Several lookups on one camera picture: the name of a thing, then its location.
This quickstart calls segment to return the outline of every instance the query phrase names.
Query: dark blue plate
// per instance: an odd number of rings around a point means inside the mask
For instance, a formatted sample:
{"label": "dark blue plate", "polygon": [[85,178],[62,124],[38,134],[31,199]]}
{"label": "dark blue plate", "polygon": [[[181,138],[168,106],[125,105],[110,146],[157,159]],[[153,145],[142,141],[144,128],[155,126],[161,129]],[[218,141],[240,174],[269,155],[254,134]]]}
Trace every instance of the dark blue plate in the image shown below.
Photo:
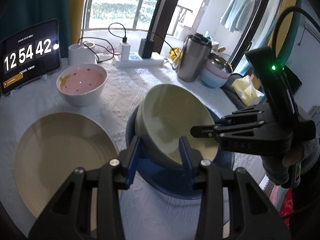
{"label": "dark blue plate", "polygon": [[[219,117],[208,109],[214,120]],[[130,116],[125,139],[127,147],[130,145],[135,132],[135,121],[138,108]],[[221,168],[232,169],[235,160],[233,152],[218,150],[215,159],[213,160]],[[160,192],[175,198],[180,199],[200,199],[201,190],[192,190],[186,182],[185,173],[183,169],[166,169],[153,163],[145,153],[141,153],[137,168],[139,174],[152,187]]]}

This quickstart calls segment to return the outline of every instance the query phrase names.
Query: black power adapter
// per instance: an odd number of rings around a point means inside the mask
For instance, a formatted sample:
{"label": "black power adapter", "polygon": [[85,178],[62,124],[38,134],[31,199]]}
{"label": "black power adapter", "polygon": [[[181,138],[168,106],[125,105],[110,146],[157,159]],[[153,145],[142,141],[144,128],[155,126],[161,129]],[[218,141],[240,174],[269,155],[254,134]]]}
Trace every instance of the black power adapter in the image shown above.
{"label": "black power adapter", "polygon": [[139,56],[142,58],[151,58],[155,42],[151,39],[141,39]]}

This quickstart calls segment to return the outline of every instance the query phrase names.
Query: textured tablecloth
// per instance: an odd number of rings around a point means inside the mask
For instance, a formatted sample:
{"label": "textured tablecloth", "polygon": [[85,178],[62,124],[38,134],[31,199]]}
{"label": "textured tablecloth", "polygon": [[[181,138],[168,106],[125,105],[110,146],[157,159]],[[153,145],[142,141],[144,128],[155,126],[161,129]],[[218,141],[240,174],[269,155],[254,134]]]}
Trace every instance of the textured tablecloth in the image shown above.
{"label": "textured tablecloth", "polygon": [[[62,70],[67,64],[67,60],[62,59]],[[205,87],[199,81],[180,81],[169,67],[116,69],[111,63],[102,65],[107,69],[109,78],[100,100],[92,106],[73,107],[63,100],[56,89],[56,79],[61,71],[0,98],[0,201],[26,236],[35,217],[20,197],[13,164],[21,136],[41,117],[57,112],[85,115],[99,123],[121,150],[126,148],[125,128],[130,114],[154,85],[173,83],[184,87],[219,117],[236,110],[221,89]],[[238,166],[245,167],[258,183],[264,176],[261,159],[257,156],[236,154],[235,167]],[[200,203],[201,200],[168,197],[136,174],[130,190],[124,191],[120,199],[126,239],[194,239]]]}

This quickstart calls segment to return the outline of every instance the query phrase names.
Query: screw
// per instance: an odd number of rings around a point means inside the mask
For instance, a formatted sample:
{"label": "screw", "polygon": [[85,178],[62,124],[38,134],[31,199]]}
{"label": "screw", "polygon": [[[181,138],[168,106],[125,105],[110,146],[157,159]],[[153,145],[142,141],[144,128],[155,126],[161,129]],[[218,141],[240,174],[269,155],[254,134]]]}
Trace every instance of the screw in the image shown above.
{"label": "screw", "polygon": [[207,160],[207,159],[203,159],[203,160],[201,160],[200,164],[202,166],[209,166],[211,164],[211,161]]}
{"label": "screw", "polygon": [[120,164],[120,161],[118,160],[118,159],[112,159],[110,162],[109,162],[109,164],[111,165],[111,166],[118,166],[119,164]]}
{"label": "screw", "polygon": [[84,169],[83,168],[76,168],[74,170],[75,174],[82,174],[84,172]]}
{"label": "screw", "polygon": [[242,173],[242,174],[245,174],[245,173],[246,173],[246,170],[245,170],[245,168],[243,168],[243,167],[237,168],[237,171],[238,171],[239,173]]}

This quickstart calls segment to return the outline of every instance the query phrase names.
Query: thermos lid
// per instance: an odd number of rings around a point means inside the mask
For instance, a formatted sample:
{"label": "thermos lid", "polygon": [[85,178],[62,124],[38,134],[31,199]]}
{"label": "thermos lid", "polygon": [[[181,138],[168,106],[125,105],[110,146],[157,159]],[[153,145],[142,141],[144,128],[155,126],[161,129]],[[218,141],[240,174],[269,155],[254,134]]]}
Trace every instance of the thermos lid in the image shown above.
{"label": "thermos lid", "polygon": [[212,48],[211,42],[200,33],[193,34],[190,39],[200,45]]}

